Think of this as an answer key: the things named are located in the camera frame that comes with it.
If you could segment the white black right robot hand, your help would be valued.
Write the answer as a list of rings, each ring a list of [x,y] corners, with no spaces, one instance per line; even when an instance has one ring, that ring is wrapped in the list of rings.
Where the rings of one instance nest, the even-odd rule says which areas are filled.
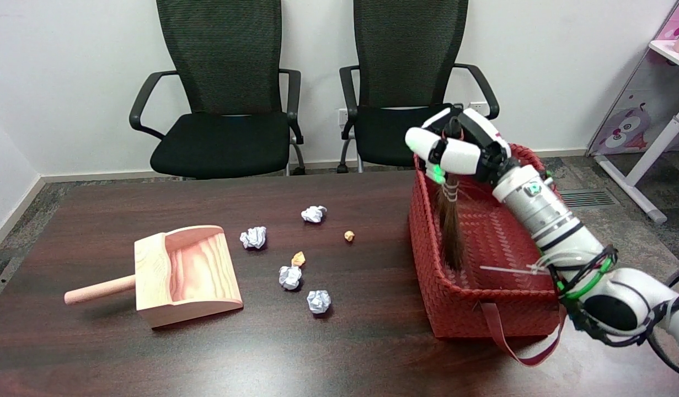
[[[495,186],[511,168],[511,146],[490,120],[473,109],[450,106],[405,133],[419,168],[436,184],[471,175]]]

